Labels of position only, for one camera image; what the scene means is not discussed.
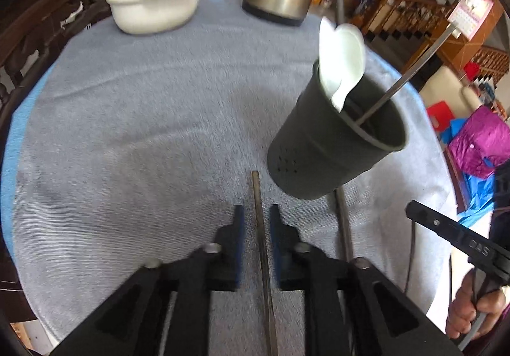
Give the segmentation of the person's right hand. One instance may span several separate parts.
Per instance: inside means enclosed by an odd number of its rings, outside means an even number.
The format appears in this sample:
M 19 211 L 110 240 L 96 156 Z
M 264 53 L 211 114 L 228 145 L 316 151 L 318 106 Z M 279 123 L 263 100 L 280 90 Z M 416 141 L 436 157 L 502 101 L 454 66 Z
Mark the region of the person's right hand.
M 451 339 L 456 340 L 470 332 L 477 312 L 486 313 L 487 316 L 473 339 L 488 334 L 509 304 L 508 288 L 492 291 L 474 304 L 475 300 L 472 298 L 474 275 L 475 271 L 471 270 L 464 276 L 455 299 L 449 305 L 445 333 Z

